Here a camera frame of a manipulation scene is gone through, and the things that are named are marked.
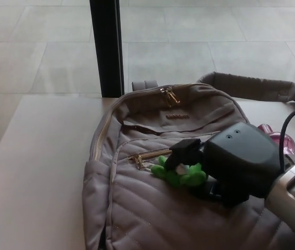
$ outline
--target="pink object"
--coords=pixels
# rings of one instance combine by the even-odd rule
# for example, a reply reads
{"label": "pink object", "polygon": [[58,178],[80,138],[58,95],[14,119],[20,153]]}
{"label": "pink object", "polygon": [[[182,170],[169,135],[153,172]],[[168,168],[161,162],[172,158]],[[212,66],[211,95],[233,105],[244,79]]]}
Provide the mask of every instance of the pink object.
{"label": "pink object", "polygon": [[[265,134],[270,136],[270,138],[279,145],[280,140],[280,133],[279,132],[273,132],[270,125],[267,124],[261,124],[258,126],[260,130],[262,130]],[[289,135],[285,134],[285,140],[284,140],[284,154],[295,154],[295,141],[290,137]]]}

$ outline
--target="metal robot arm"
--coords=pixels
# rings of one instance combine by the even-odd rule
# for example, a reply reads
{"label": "metal robot arm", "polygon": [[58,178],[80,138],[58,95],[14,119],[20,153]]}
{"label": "metal robot arm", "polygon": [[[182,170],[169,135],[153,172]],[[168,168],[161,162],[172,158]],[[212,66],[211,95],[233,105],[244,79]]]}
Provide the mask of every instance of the metal robot arm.
{"label": "metal robot arm", "polygon": [[235,206],[249,195],[263,198],[265,206],[295,232],[295,164],[285,156],[281,168],[277,144],[258,128],[238,123],[206,142],[188,139],[170,149],[167,170],[180,163],[201,163],[202,170],[216,179],[208,192],[217,192],[224,205]]}

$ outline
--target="tile floor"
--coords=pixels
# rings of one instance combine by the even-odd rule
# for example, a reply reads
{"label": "tile floor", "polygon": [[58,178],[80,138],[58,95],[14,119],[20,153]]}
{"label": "tile floor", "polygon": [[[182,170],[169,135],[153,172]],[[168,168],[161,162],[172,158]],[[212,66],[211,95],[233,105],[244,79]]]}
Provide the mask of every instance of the tile floor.
{"label": "tile floor", "polygon": [[[211,71],[295,82],[295,0],[121,0],[126,91]],[[0,140],[24,94],[100,96],[89,0],[0,0]]]}

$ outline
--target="table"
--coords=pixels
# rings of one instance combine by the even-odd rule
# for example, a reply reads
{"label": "table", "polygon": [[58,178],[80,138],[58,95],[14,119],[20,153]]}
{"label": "table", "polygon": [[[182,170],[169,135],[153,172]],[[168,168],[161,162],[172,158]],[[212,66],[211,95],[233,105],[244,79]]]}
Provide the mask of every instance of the table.
{"label": "table", "polygon": [[[114,99],[25,96],[0,143],[0,249],[84,249],[82,180],[93,132]],[[240,100],[280,130],[295,105]],[[295,139],[295,118],[288,134]]]}

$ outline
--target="zipper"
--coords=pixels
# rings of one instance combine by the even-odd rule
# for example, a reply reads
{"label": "zipper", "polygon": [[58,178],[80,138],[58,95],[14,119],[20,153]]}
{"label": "zipper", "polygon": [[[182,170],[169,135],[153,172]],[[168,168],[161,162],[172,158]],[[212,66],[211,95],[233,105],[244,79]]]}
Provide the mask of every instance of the zipper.
{"label": "zipper", "polygon": [[169,148],[164,148],[152,152],[145,152],[140,154],[134,154],[129,157],[130,163],[136,163],[136,166],[139,170],[142,170],[145,168],[144,166],[144,160],[153,159],[156,157],[159,157],[161,155],[170,155],[172,151]]}
{"label": "zipper", "polygon": [[[176,85],[176,86],[165,86],[163,88],[155,88],[155,89],[151,89],[151,90],[142,90],[142,91],[139,91],[139,92],[132,92],[132,93],[128,93],[124,96],[122,96],[120,99],[121,101],[125,100],[125,99],[128,99],[130,98],[131,96],[144,96],[144,95],[150,95],[152,93],[158,93],[161,91],[161,93],[164,94],[163,91],[166,92],[167,96],[169,98],[171,98],[172,100],[177,99],[177,97],[175,96],[175,94],[168,94],[167,93],[167,89],[169,93],[172,93],[173,89],[182,89],[182,88],[186,88],[188,86],[196,86],[196,85],[200,85],[200,86],[208,86],[208,87],[211,87],[211,85],[208,85],[208,84],[204,84],[204,83],[189,83],[189,84],[180,84],[180,85]],[[108,111],[108,115],[106,117],[106,121],[105,121],[105,125],[103,126],[98,138],[96,139],[96,143],[95,143],[95,147],[93,148],[93,160],[98,160],[100,158],[100,153],[101,153],[101,146],[102,146],[102,142],[104,140],[104,137],[108,131],[108,128],[109,128],[109,124],[110,124],[110,120],[111,120],[111,116],[112,116],[112,113],[114,112],[114,110],[117,108],[117,106],[121,105],[120,102],[116,102],[115,104],[113,104],[111,106],[111,108],[109,109]]]}
{"label": "zipper", "polygon": [[175,104],[178,105],[181,102],[174,94],[172,87],[167,88],[166,92],[167,92],[168,96],[175,102]]}
{"label": "zipper", "polygon": [[171,108],[172,107],[172,100],[171,100],[171,96],[168,93],[168,90],[165,90],[164,88],[161,88],[160,92],[165,97],[167,105]]}

